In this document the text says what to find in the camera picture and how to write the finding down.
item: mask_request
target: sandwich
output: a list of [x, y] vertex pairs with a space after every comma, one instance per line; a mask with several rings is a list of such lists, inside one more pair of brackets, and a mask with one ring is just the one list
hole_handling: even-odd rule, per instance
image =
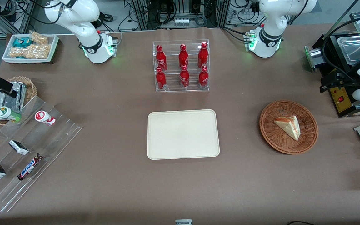
[[277, 117], [274, 120], [283, 131], [285, 131], [292, 139], [298, 141], [301, 135], [300, 125], [296, 116], [292, 117]]

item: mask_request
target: round wicker basket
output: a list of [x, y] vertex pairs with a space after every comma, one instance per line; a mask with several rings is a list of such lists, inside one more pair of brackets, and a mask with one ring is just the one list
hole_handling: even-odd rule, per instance
[[[26, 98], [24, 99], [24, 105], [27, 104], [34, 96], [37, 95], [37, 88], [34, 86], [33, 82], [27, 77], [12, 77], [9, 78], [7, 81], [20, 81], [26, 85]], [[0, 121], [0, 126], [4, 126], [8, 121], [3, 120]]]
[[[301, 135], [298, 141], [292, 139], [274, 123], [277, 117], [298, 119]], [[285, 154], [301, 154], [311, 149], [318, 139], [318, 124], [307, 108], [293, 101], [276, 101], [267, 105], [259, 119], [259, 127], [265, 140], [277, 151]]]

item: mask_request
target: brown tablecloth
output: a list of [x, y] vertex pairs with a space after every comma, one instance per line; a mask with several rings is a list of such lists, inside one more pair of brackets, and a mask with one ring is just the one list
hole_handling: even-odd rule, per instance
[[[199, 28], [125, 33], [103, 64], [84, 57], [75, 36], [60, 37], [53, 65], [3, 62], [1, 77], [31, 78], [39, 97], [84, 128], [0, 224], [360, 224], [360, 117], [337, 118], [304, 53], [329, 27], [288, 27], [270, 58]], [[205, 38], [210, 91], [157, 94], [153, 41]], [[309, 152], [284, 155], [262, 138], [260, 112], [280, 99], [315, 116], [319, 138]], [[219, 156], [148, 159], [149, 113], [206, 108], [216, 111]]]

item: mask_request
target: red bottle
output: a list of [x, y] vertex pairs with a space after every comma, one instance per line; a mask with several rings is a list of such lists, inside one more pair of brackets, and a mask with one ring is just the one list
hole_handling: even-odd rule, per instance
[[168, 87], [168, 85], [166, 84], [166, 76], [162, 72], [161, 67], [156, 68], [156, 81], [159, 89], [165, 90]]
[[188, 53], [186, 51], [185, 44], [180, 45], [179, 65], [180, 65], [180, 68], [182, 65], [188, 66]]
[[158, 45], [156, 47], [156, 61], [157, 61], [157, 65], [159, 67], [162, 67], [165, 71], [168, 70], [168, 63], [166, 61], [166, 55], [162, 50], [162, 46]]
[[188, 66], [182, 65], [180, 72], [180, 86], [183, 88], [187, 88], [190, 84], [190, 74], [187, 71]]
[[206, 42], [203, 42], [201, 44], [201, 50], [198, 53], [198, 68], [206, 66], [206, 63], [208, 61], [208, 50], [206, 49], [207, 46], [208, 44]]
[[198, 86], [199, 87], [206, 87], [208, 85], [208, 68], [207, 66], [202, 66], [200, 76], [198, 78]]

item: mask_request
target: yellow panel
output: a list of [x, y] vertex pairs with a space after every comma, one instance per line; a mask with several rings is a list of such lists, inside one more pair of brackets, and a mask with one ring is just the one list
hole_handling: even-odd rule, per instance
[[[347, 108], [351, 107], [351, 100], [348, 98], [348, 94], [345, 91], [345, 88], [330, 88], [331, 96], [333, 97], [333, 101], [336, 104], [337, 111], [340, 113]], [[343, 97], [344, 100], [339, 102], [339, 98]]]

